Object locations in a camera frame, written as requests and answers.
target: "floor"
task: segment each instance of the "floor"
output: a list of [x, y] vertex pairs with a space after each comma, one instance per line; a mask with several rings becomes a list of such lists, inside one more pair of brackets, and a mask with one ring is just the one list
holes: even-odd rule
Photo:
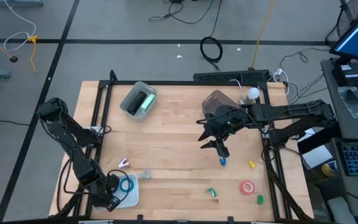
[[[177, 16], [195, 21], [210, 1], [187, 0], [183, 4]], [[19, 15], [37, 25], [36, 34], [41, 39], [35, 56], [37, 73], [21, 69], [0, 51], [0, 69], [13, 72], [10, 79], [0, 79], [0, 119], [29, 124], [40, 94], [46, 99], [55, 96], [63, 99], [72, 115], [81, 82], [107, 79], [110, 69], [119, 80], [192, 80], [194, 73], [214, 72], [202, 58], [198, 41], [210, 35], [218, 4], [219, 1], [215, 1], [205, 18], [193, 25], [172, 18], [149, 22], [148, 18], [167, 13], [168, 4], [162, 0], [48, 0], [40, 8], [15, 7]], [[223, 45], [223, 58], [218, 63], [222, 71], [250, 67], [269, 4], [269, 0], [223, 0], [213, 35], [227, 40]], [[70, 11], [73, 20], [67, 24]], [[328, 49], [322, 41], [335, 24], [338, 13], [339, 1], [277, 1], [262, 37], [270, 42], [262, 42], [254, 67], [274, 73], [285, 55], [309, 47]], [[30, 32], [32, 26], [15, 17], [8, 8], [0, 7], [0, 42], [22, 30]], [[15, 46], [17, 44], [8, 45], [9, 48]], [[213, 45], [205, 48], [211, 56], [218, 52]], [[25, 44], [13, 54], [30, 67], [32, 50], [32, 44]], [[290, 82], [299, 88], [321, 75], [319, 62], [332, 57], [327, 51], [305, 50], [304, 54], [308, 63], [303, 63], [297, 55], [283, 62]], [[325, 87], [322, 79], [308, 93]], [[292, 93], [291, 89], [288, 99], [295, 96]], [[327, 91], [298, 102], [320, 98], [331, 102]], [[19, 153], [28, 148], [4, 221], [46, 217], [55, 190], [63, 150], [39, 125], [33, 135], [32, 128], [27, 132], [28, 129], [0, 123], [0, 203]], [[30, 141], [24, 141], [26, 135]]]

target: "wooden table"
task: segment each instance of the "wooden table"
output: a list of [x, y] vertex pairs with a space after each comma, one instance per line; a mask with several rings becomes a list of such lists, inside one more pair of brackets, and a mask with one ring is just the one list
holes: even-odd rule
[[[97, 87], [98, 82], [83, 82], [81, 87], [74, 119], [84, 127], [91, 122]], [[152, 178], [139, 179], [140, 199], [135, 207], [112, 212], [92, 211], [91, 218], [135, 220], [138, 214], [143, 214], [145, 220], [225, 221], [228, 216], [233, 216], [235, 221], [274, 220], [266, 168], [260, 158], [262, 141], [259, 131], [244, 128], [226, 141], [231, 154], [226, 166], [220, 164], [216, 150], [200, 149], [208, 140], [197, 141], [203, 132], [203, 126], [195, 123], [204, 118], [201, 102], [214, 90], [221, 90], [237, 101], [238, 86], [156, 85], [157, 103], [143, 123], [128, 118], [119, 109], [131, 87], [114, 85], [112, 88], [107, 120], [112, 132], [104, 137], [100, 166], [107, 173], [117, 169], [119, 161], [126, 157], [131, 163], [131, 167], [125, 169], [128, 174], [139, 174], [149, 168]], [[269, 83], [268, 89], [272, 105], [287, 104], [281, 83]], [[276, 127], [287, 126], [290, 122], [277, 121]], [[287, 147], [297, 150], [296, 142], [292, 140]], [[299, 156], [284, 150], [281, 155], [288, 191], [305, 213], [313, 217]], [[62, 167], [67, 159], [65, 155]], [[255, 169], [250, 168], [250, 159], [255, 161]], [[239, 184], [245, 180], [253, 181], [255, 194], [240, 192]], [[71, 171], [67, 188], [75, 190], [77, 186], [78, 181]], [[217, 197], [205, 193], [210, 187], [216, 190]], [[280, 216], [285, 217], [282, 197], [276, 190]], [[61, 192], [62, 207], [71, 195]], [[264, 196], [262, 205], [257, 204], [259, 194]], [[81, 213], [84, 213], [85, 202], [83, 200]], [[50, 214], [56, 212], [55, 192]]]

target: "small green block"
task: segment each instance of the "small green block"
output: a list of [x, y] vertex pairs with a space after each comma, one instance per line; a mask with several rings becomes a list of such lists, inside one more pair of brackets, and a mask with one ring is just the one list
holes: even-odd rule
[[258, 204], [261, 205], [264, 202], [264, 197], [262, 195], [258, 195]]

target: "table leg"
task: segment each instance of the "table leg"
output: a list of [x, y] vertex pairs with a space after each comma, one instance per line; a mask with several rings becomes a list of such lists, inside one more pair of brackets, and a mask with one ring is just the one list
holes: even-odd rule
[[315, 149], [323, 144], [329, 142], [332, 138], [341, 137], [341, 130], [339, 129], [338, 123], [335, 123], [329, 128], [324, 128], [323, 130], [317, 132], [316, 134], [308, 137], [302, 142], [298, 143], [298, 149], [300, 154], [305, 154], [310, 152], [312, 149]]

